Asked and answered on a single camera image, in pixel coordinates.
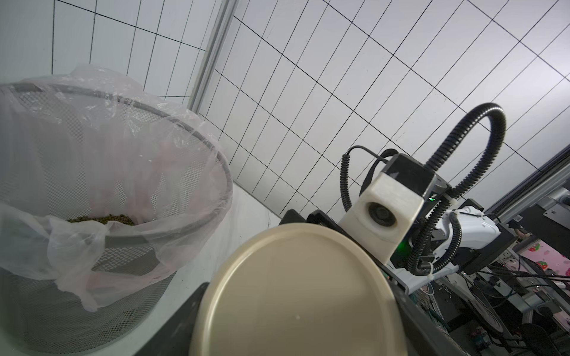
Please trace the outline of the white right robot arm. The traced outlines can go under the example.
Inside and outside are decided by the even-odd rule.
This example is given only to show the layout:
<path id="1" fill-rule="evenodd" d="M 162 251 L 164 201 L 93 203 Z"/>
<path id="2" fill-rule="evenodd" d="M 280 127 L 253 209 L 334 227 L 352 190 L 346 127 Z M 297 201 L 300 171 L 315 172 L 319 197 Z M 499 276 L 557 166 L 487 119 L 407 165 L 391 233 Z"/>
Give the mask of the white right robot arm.
<path id="1" fill-rule="evenodd" d="M 486 147 L 467 175 L 450 185 L 439 169 L 483 119 L 490 122 Z M 490 169 L 505 136 L 503 109 L 492 102 L 478 105 L 424 163 L 395 149 L 375 154 L 356 200 L 348 187 L 350 154 L 344 154 L 339 176 L 343 217 L 334 220 L 316 210 L 306 222 L 348 237 L 407 294 L 465 271 L 497 240 L 500 228 L 481 206 L 459 206 L 458 199 Z"/>

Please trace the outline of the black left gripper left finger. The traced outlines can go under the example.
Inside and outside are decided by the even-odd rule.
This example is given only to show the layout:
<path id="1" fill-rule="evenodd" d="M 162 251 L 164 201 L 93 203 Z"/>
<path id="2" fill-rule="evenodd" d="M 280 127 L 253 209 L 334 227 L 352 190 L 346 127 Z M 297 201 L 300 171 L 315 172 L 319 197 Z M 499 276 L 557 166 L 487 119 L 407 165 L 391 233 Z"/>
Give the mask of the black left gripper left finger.
<path id="1" fill-rule="evenodd" d="M 136 356 L 187 356 L 201 301 L 209 283 L 202 283 Z"/>

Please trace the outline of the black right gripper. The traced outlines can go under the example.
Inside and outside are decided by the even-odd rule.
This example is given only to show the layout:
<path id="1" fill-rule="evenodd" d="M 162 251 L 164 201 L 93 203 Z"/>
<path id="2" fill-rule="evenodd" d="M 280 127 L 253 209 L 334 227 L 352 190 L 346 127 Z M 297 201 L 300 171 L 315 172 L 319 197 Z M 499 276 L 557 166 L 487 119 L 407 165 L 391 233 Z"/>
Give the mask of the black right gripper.
<path id="1" fill-rule="evenodd" d="M 279 225 L 288 223 L 310 223 L 315 225 L 322 225 L 324 227 L 337 231 L 340 234 L 346 233 L 346 231 L 344 231 L 333 219 L 331 219 L 320 209 L 317 209 L 314 212 L 310 213 L 307 218 L 304 218 L 295 209 L 289 209 L 285 212 Z"/>

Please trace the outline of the cream jar lid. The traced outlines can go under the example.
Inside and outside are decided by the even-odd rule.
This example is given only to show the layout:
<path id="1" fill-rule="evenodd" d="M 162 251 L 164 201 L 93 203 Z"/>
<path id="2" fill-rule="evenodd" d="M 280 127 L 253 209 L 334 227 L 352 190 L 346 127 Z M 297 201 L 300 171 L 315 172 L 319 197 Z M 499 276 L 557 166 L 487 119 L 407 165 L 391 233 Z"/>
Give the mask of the cream jar lid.
<path id="1" fill-rule="evenodd" d="M 393 292 L 349 238 L 308 223 L 263 231 L 218 269 L 191 355 L 406 355 Z"/>

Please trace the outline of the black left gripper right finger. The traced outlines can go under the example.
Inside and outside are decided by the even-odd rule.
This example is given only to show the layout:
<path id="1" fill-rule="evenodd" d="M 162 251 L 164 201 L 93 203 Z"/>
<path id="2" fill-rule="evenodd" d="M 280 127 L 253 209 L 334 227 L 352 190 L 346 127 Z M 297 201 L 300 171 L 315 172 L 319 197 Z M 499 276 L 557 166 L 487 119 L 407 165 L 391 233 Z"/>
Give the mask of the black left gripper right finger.
<path id="1" fill-rule="evenodd" d="M 389 286 L 396 298 L 406 341 L 418 355 L 467 355 L 431 320 L 422 305 L 406 295 L 396 283 L 390 281 Z"/>

